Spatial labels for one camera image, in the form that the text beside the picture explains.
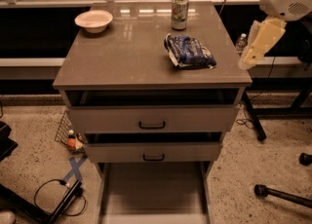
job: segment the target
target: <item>white bowl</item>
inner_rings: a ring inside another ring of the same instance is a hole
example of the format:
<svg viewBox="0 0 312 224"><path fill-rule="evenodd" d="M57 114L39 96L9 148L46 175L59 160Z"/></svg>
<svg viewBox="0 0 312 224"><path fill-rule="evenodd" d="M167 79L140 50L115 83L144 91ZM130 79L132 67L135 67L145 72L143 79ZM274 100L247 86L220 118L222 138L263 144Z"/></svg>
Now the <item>white bowl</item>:
<svg viewBox="0 0 312 224"><path fill-rule="evenodd" d="M80 14L75 23L90 33L101 33L113 20L113 16L104 10L90 10Z"/></svg>

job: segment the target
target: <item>can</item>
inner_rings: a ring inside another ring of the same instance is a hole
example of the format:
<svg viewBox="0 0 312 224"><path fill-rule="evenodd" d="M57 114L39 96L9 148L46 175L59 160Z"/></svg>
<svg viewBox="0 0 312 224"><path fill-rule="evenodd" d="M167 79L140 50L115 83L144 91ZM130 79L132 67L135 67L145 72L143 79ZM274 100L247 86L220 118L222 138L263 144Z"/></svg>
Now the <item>can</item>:
<svg viewBox="0 0 312 224"><path fill-rule="evenodd" d="M188 0L173 0L172 4L172 28L183 30L186 28L188 15Z"/></svg>

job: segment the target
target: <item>blue tape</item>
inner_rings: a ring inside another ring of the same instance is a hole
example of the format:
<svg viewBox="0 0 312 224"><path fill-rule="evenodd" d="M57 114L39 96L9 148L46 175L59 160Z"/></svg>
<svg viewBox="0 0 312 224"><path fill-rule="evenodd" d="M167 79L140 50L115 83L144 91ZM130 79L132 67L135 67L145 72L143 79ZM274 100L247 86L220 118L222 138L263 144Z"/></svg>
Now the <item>blue tape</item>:
<svg viewBox="0 0 312 224"><path fill-rule="evenodd" d="M63 180L65 182L67 182L72 175L75 175L77 180L82 181L82 176L81 176L81 173L79 171L79 167L82 166L82 164L87 160L87 158L88 157L86 155L84 155L77 163L75 158L71 157L69 159L69 162L71 164L71 171L66 175L66 177Z"/></svg>

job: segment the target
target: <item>water bottle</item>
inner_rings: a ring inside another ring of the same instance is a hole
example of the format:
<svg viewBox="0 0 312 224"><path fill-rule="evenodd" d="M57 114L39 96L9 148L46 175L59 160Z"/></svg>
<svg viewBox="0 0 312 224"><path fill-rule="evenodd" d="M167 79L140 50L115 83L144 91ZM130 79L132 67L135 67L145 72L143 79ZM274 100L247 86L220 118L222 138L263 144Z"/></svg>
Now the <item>water bottle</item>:
<svg viewBox="0 0 312 224"><path fill-rule="evenodd" d="M235 43L235 48L239 55L242 54L246 46L247 46L247 35L246 33L242 33Z"/></svg>

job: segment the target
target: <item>open drawer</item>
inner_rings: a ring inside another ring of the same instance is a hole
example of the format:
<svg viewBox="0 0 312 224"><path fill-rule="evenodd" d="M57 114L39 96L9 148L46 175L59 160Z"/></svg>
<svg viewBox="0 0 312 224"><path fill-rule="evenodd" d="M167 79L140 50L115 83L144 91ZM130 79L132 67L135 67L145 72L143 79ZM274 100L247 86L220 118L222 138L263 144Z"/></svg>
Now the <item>open drawer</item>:
<svg viewBox="0 0 312 224"><path fill-rule="evenodd" d="M93 163L214 161L221 132L87 135Z"/></svg>
<svg viewBox="0 0 312 224"><path fill-rule="evenodd" d="M81 133L230 131L233 107L73 107L67 112Z"/></svg>

